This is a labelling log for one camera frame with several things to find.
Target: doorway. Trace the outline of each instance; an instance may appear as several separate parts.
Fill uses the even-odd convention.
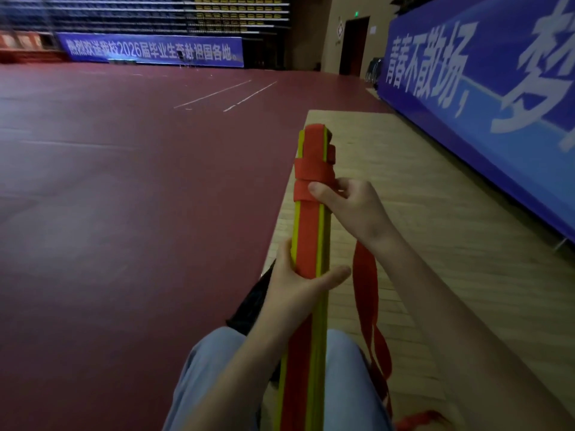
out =
[[[369,27],[369,16],[365,18],[351,19],[346,21],[343,34],[343,46],[341,47],[341,62],[339,73],[341,75],[361,75],[363,61],[363,49]]]

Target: bleachers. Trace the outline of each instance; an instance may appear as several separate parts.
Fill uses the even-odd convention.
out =
[[[254,34],[289,28],[289,0],[4,0],[16,30]]]

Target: wooden floor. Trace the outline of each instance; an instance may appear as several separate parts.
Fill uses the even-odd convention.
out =
[[[398,116],[310,111],[306,123],[327,125],[337,149],[336,175],[372,181],[408,241],[575,414],[575,263],[569,250],[553,253],[553,235]],[[265,269],[278,243],[291,236],[293,182],[292,173]],[[354,244],[333,219],[332,264],[351,265]],[[378,268],[378,325],[392,352],[395,418],[436,409],[464,428],[420,330]],[[350,280],[331,292],[329,326],[364,347]],[[264,430],[271,429],[274,410],[270,388]]]

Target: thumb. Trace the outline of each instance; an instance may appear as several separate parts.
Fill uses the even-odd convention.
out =
[[[331,211],[338,209],[338,207],[341,207],[341,203],[345,202],[345,200],[341,196],[337,195],[331,187],[318,181],[309,183],[308,189],[315,199],[320,203],[325,204]]]
[[[335,266],[324,275],[312,280],[313,287],[321,292],[327,292],[339,286],[351,275],[349,266]]]

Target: beige wall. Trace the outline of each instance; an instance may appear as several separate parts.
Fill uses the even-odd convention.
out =
[[[358,18],[369,16],[369,28],[363,51],[363,63],[361,68],[362,78],[369,62],[374,57],[383,57],[388,41],[389,22],[395,17],[397,6],[389,4],[391,0],[332,0],[327,23],[326,40],[321,56],[321,70],[331,73],[339,73],[341,60],[341,45],[343,38],[338,42],[339,18],[345,27],[346,21],[354,19],[355,12],[359,12]],[[370,28],[376,26],[375,34],[370,34]]]
[[[291,0],[286,67],[311,71],[321,62],[331,0]]]

